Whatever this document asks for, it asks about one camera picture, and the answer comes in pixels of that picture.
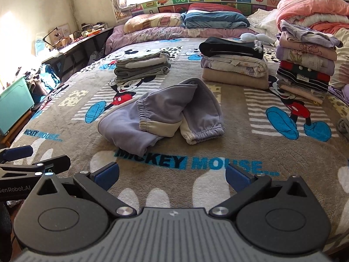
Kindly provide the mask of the white cream quilt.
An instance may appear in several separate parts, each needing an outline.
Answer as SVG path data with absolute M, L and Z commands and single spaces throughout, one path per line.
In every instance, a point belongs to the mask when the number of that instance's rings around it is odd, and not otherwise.
M 249 28 L 257 33 L 265 34 L 276 41 L 276 34 L 279 32 L 276 23 L 276 15 L 276 9 L 266 11 L 259 8 L 255 13 L 247 17 L 250 23 Z

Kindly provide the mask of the lavender sweatpants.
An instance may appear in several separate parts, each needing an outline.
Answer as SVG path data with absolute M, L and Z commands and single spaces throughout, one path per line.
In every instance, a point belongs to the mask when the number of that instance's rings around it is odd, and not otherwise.
M 146 93 L 107 113 L 98 132 L 127 153 L 142 157 L 149 147 L 176 131 L 190 145 L 224 134 L 221 107 L 199 78 Z

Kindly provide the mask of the black folded garment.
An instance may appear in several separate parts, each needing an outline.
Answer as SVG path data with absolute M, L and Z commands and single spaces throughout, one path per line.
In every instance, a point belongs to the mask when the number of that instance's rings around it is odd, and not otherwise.
M 223 38 L 209 37 L 199 45 L 200 52 L 206 57 L 216 55 L 236 55 L 262 60 L 264 47 L 259 41 L 240 42 Z

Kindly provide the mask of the grey folded clothes stack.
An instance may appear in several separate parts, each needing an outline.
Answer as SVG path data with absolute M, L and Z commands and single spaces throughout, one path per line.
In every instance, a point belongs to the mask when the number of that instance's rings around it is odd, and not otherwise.
M 171 64 L 167 50 L 136 52 L 135 56 L 118 59 L 114 74 L 118 81 L 130 81 L 148 76 L 168 74 Z

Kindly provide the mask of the teal storage box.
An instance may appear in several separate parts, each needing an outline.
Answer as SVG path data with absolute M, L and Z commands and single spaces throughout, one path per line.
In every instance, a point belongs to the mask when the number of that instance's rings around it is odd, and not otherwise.
M 0 130 L 5 135 L 11 127 L 32 107 L 33 98 L 26 80 L 21 77 L 1 93 Z

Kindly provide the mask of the Mickey Mouse fleece blanket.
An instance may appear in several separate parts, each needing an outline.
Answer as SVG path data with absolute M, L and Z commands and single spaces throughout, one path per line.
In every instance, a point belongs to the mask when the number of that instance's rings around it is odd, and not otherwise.
M 229 198 L 225 168 L 236 165 L 251 174 L 285 180 L 304 178 L 332 225 L 326 250 L 348 243 L 348 141 L 339 134 L 338 106 L 332 97 L 318 104 L 295 98 L 310 117 L 296 125 L 286 122 L 280 133 L 276 122 L 286 121 L 292 107 L 281 93 L 208 82 L 221 105 L 223 136 L 190 145 L 176 133 L 132 155 L 98 133 L 99 120 L 119 103 L 136 99 L 188 78 L 200 78 L 198 38 L 132 44 L 75 73 L 53 94 L 13 141 L 13 147 L 30 145 L 31 164 L 58 155 L 71 159 L 69 174 L 96 171 L 117 162 L 120 179 L 111 193 L 135 209 L 143 206 L 204 207 Z M 170 52 L 170 72 L 151 81 L 117 82 L 114 69 L 121 58 L 150 50 Z

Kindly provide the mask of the beige folded blanket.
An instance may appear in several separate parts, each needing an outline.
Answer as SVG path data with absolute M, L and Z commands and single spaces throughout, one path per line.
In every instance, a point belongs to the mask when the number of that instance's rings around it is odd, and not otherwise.
M 204 68 L 202 72 L 202 78 L 210 82 L 233 84 L 255 89 L 269 88 L 268 74 L 265 74 L 263 77 L 260 78 L 255 78 L 252 76 L 247 76 L 235 72 L 224 72 Z

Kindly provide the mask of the floral folded blanket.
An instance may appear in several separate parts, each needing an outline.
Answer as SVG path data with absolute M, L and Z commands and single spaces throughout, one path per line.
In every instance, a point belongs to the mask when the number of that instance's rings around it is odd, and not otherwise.
M 269 70 L 264 59 L 237 55 L 216 55 L 212 57 L 202 56 L 200 60 L 202 68 L 219 70 L 222 72 L 234 72 L 261 78 L 268 74 Z

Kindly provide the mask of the dark side desk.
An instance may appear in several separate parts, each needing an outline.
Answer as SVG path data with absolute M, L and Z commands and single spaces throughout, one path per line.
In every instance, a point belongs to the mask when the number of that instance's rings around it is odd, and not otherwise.
M 59 50 L 55 56 L 42 61 L 42 64 L 50 65 L 61 82 L 65 82 L 79 70 L 105 57 L 106 41 L 113 31 L 114 28 L 110 27 L 73 43 Z

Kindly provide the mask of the red folded blanket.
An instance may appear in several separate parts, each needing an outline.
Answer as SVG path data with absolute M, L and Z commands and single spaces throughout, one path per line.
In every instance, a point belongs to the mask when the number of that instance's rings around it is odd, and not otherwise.
M 207 12 L 214 12 L 214 11 L 229 11 L 229 12 L 238 12 L 242 13 L 240 10 L 228 6 L 228 5 L 222 5 L 219 3 L 206 3 L 206 2 L 197 2 L 190 4 L 188 10 L 199 10 L 199 11 L 207 11 Z

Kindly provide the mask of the orange patterned pillow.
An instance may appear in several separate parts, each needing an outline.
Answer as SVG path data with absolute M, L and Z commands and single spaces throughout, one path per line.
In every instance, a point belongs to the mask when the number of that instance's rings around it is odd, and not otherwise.
M 124 33 L 129 34 L 154 27 L 178 27 L 183 23 L 181 14 L 164 12 L 156 14 L 141 14 L 130 18 L 124 24 Z

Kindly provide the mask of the tall folded clothes stack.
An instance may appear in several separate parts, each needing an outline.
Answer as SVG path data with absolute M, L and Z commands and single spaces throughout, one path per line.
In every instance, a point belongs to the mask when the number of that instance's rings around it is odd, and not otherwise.
M 348 84 L 348 30 L 335 34 L 280 21 L 279 89 L 322 104 L 329 87 Z

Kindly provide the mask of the pink rolled quilt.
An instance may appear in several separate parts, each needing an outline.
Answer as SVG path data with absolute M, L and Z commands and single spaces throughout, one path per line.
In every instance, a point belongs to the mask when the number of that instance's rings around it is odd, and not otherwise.
M 348 29 L 348 3 L 344 0 L 280 0 L 276 11 L 278 29 L 283 20 L 335 34 L 341 28 Z

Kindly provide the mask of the blue folded quilt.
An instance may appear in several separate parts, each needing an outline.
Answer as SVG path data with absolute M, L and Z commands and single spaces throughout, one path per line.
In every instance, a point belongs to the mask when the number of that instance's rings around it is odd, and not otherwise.
M 189 10 L 181 14 L 185 28 L 248 28 L 248 19 L 239 12 Z

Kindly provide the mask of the colourful alphabet headboard mat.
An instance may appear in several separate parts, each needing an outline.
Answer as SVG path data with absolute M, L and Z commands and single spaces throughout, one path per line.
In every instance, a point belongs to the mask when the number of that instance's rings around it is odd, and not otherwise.
M 277 8 L 279 0 L 153 0 L 148 2 L 136 3 L 129 6 L 117 5 L 112 2 L 116 20 L 126 21 L 136 16 L 165 17 L 166 20 L 172 16 L 180 16 L 188 12 L 194 5 L 201 5 L 205 11 L 213 8 L 222 8 L 224 11 L 230 7 L 235 8 L 244 16 L 249 16 L 258 9 L 271 11 Z

